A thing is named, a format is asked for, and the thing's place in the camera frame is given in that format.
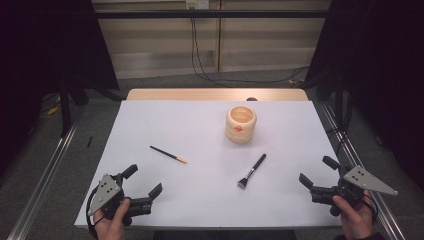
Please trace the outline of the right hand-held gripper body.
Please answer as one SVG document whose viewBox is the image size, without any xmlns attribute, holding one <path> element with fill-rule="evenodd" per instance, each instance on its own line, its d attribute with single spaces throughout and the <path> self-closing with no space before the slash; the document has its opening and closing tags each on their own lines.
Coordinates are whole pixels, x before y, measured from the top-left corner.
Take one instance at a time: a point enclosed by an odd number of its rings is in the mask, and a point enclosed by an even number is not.
<svg viewBox="0 0 424 240">
<path fill-rule="evenodd" d="M 340 179 L 337 185 L 319 187 L 309 182 L 309 192 L 314 203 L 330 205 L 330 214 L 333 216 L 339 216 L 342 213 L 333 201 L 334 196 L 342 197 L 352 208 L 355 208 L 363 203 L 365 190 L 398 195 L 396 190 L 359 165 L 343 167 L 340 164 L 330 164 L 329 167 L 339 173 Z"/>
</svg>

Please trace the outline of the black horizontal bar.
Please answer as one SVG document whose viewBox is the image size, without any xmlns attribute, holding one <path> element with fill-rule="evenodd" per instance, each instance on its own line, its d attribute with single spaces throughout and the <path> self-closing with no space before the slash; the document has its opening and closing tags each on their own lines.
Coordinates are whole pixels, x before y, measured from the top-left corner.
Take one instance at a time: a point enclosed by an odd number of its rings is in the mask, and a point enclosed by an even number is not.
<svg viewBox="0 0 424 240">
<path fill-rule="evenodd" d="M 325 18 L 328 10 L 149 10 L 96 11 L 99 19 Z"/>
</svg>

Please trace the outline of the black curtain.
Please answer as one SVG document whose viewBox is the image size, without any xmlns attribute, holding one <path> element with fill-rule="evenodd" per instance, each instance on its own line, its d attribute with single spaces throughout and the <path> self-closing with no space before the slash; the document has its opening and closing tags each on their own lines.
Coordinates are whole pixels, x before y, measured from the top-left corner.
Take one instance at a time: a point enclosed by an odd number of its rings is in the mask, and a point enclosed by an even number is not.
<svg viewBox="0 0 424 240">
<path fill-rule="evenodd" d="M 65 83 L 118 89 L 92 0 L 0 0 L 0 176 L 24 145 L 42 98 Z"/>
<path fill-rule="evenodd" d="M 424 191 L 424 0 L 331 0 L 306 85 L 338 84 Z"/>
</svg>

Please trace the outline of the thin black orange-tipped brush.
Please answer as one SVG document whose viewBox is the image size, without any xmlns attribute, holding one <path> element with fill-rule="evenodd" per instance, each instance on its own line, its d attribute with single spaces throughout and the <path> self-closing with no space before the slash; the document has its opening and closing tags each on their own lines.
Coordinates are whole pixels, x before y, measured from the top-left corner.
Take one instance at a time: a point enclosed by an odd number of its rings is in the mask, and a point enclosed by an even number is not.
<svg viewBox="0 0 424 240">
<path fill-rule="evenodd" d="M 172 159 L 175 159 L 176 161 L 179 161 L 179 162 L 181 162 L 181 163 L 184 163 L 184 164 L 187 164 L 188 163 L 188 161 L 187 160 L 185 160 L 185 159 L 183 159 L 183 158 L 181 158 L 181 157 L 178 157 L 178 156 L 175 156 L 175 155 L 173 155 L 173 154 L 171 154 L 171 153 L 168 153 L 168 152 L 166 152 L 166 151 L 164 151 L 164 150 L 162 150 L 162 149 L 159 149 L 159 148 L 157 148 L 157 147 L 154 147 L 154 146 L 149 146 L 151 149 L 153 149 L 153 150 L 155 150 L 155 151 L 157 151 L 157 152 L 159 152 L 159 153 L 161 153 L 161 154 L 163 154 L 163 155 L 166 155 L 167 157 L 170 157 L 170 158 L 172 158 Z"/>
</svg>

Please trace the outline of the aluminium floor rail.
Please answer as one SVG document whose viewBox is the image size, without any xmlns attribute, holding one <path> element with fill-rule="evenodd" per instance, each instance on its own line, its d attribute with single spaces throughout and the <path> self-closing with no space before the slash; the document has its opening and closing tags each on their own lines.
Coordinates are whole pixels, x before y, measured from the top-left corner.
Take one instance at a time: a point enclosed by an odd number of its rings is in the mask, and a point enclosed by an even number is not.
<svg viewBox="0 0 424 240">
<path fill-rule="evenodd" d="M 69 129 L 65 132 L 64 136 L 60 138 L 53 155 L 50 157 L 46 169 L 38 181 L 35 190 L 32 192 L 25 208 L 22 210 L 19 218 L 14 224 L 7 240 L 25 240 L 28 232 L 38 214 L 46 193 L 56 175 L 56 172 L 68 150 L 73 136 L 76 132 L 77 126 L 81 120 L 85 108 L 82 107 L 76 110 L 76 113 L 71 118 Z"/>
<path fill-rule="evenodd" d="M 326 121 L 332 128 L 337 128 L 336 115 L 334 110 L 329 104 L 323 104 L 321 106 Z M 360 166 L 366 169 L 363 162 L 361 161 L 359 155 L 357 154 L 354 146 L 352 145 L 348 135 L 346 133 L 336 130 L 335 136 L 337 138 L 338 144 L 341 146 L 340 154 L 342 157 L 345 157 L 349 164 L 352 166 Z M 379 192 L 371 191 L 370 196 L 375 201 L 376 206 L 379 209 L 378 214 L 378 223 L 382 225 L 387 234 L 389 240 L 407 240 L 403 234 L 400 226 L 398 225 L 394 215 L 392 214 L 389 206 L 384 200 L 384 195 Z"/>
</svg>

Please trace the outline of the person's left hand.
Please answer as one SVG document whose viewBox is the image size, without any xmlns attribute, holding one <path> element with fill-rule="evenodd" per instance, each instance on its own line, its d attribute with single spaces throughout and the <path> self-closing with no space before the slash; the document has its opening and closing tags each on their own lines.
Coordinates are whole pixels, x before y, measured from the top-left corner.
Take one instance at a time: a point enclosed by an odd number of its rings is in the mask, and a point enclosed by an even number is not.
<svg viewBox="0 0 424 240">
<path fill-rule="evenodd" d="M 125 240 L 122 220 L 128 211 L 129 205 L 130 200 L 124 199 L 112 220 L 106 219 L 102 210 L 98 210 L 94 213 L 94 228 L 96 230 L 98 240 Z"/>
</svg>

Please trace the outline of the black metal stand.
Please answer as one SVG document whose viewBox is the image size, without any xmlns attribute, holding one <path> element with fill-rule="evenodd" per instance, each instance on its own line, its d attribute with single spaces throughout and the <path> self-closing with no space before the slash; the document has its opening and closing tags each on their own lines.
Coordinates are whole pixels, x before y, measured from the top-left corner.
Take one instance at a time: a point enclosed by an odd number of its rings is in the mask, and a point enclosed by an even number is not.
<svg viewBox="0 0 424 240">
<path fill-rule="evenodd" d="M 65 78 L 63 78 L 60 83 L 60 107 L 61 107 L 61 114 L 62 114 L 61 136 L 65 137 L 71 127 L 69 92 L 67 87 L 67 81 Z"/>
</svg>

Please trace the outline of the person's right hand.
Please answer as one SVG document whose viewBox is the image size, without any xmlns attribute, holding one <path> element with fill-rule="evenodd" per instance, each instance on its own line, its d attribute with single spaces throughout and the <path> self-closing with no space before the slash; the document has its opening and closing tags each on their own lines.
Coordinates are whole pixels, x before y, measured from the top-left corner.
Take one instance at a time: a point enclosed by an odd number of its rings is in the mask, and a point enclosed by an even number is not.
<svg viewBox="0 0 424 240">
<path fill-rule="evenodd" d="M 374 240 L 373 213 L 369 208 L 371 199 L 369 191 L 364 191 L 363 203 L 352 208 L 341 196 L 334 196 L 334 203 L 342 210 L 340 214 L 343 234 L 333 240 Z"/>
</svg>

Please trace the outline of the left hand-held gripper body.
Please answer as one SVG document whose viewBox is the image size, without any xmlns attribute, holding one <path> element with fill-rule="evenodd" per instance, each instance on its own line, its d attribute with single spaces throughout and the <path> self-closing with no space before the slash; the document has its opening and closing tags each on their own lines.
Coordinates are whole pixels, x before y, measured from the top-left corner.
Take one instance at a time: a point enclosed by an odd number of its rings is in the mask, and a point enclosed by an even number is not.
<svg viewBox="0 0 424 240">
<path fill-rule="evenodd" d="M 126 198 L 122 187 L 124 178 L 122 173 L 117 175 L 105 174 L 93 190 L 87 205 L 87 218 L 90 218 L 98 210 L 102 210 L 107 219 L 112 220 L 121 202 Z M 153 201 L 148 196 L 138 199 L 130 199 L 130 205 L 122 223 L 124 226 L 132 224 L 135 216 L 148 215 L 151 213 Z"/>
</svg>

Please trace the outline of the beige ribbed wooden cup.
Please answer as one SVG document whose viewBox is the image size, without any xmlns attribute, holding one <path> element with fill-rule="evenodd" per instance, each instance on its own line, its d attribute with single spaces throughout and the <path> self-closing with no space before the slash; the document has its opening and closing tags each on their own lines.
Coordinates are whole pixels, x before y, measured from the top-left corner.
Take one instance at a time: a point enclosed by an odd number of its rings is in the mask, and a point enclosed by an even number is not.
<svg viewBox="0 0 424 240">
<path fill-rule="evenodd" d="M 225 134 L 235 143 L 244 144 L 253 138 L 256 113 L 248 106 L 235 106 L 226 115 Z"/>
</svg>

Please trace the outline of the white wall outlet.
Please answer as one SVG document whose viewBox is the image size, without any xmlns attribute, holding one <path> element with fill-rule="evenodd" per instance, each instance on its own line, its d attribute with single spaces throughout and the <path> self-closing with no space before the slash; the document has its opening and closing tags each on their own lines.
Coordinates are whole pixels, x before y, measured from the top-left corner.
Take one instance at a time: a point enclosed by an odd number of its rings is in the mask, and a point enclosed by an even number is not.
<svg viewBox="0 0 424 240">
<path fill-rule="evenodd" d="M 210 7 L 209 0 L 185 0 L 188 10 L 208 10 Z"/>
</svg>

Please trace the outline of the light wooden table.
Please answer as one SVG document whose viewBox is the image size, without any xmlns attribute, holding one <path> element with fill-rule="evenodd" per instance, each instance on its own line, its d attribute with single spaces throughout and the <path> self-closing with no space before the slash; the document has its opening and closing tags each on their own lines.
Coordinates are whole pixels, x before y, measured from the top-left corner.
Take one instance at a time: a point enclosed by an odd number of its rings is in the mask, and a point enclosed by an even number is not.
<svg viewBox="0 0 424 240">
<path fill-rule="evenodd" d="M 308 101 L 304 90 L 284 88 L 138 88 L 129 91 L 128 100 L 194 101 Z"/>
</svg>

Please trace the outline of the white table mat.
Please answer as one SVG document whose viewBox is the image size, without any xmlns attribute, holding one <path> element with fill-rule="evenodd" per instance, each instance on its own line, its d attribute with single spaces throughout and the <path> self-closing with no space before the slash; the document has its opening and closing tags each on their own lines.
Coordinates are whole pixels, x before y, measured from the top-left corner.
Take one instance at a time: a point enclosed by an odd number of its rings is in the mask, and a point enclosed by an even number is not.
<svg viewBox="0 0 424 240">
<path fill-rule="evenodd" d="M 93 177 L 136 164 L 123 183 L 126 195 L 146 195 L 161 183 L 151 214 L 134 225 L 158 229 L 330 227 L 339 221 L 326 205 L 312 202 L 300 173 L 330 187 L 337 172 L 322 159 L 332 156 L 310 101 L 251 103 L 257 114 L 252 140 L 236 144 L 225 135 L 230 101 L 136 101 L 121 104 Z M 188 161 L 181 163 L 149 146 Z M 237 186 L 262 154 L 267 157 L 245 189 Z"/>
</svg>

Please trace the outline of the black makeup brush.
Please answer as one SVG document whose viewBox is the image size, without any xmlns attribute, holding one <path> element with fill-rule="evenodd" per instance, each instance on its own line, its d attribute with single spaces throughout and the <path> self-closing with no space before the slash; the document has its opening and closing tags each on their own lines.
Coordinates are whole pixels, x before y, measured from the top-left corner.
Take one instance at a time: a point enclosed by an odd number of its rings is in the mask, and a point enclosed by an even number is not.
<svg viewBox="0 0 424 240">
<path fill-rule="evenodd" d="M 247 173 L 247 175 L 238 181 L 237 186 L 241 189 L 245 189 L 248 185 L 249 179 L 251 176 L 255 173 L 255 171 L 259 168 L 259 166 L 262 164 L 262 162 L 267 157 L 266 154 L 262 154 L 261 157 L 257 160 L 257 162 L 254 164 L 254 166 L 250 169 L 250 171 Z"/>
</svg>

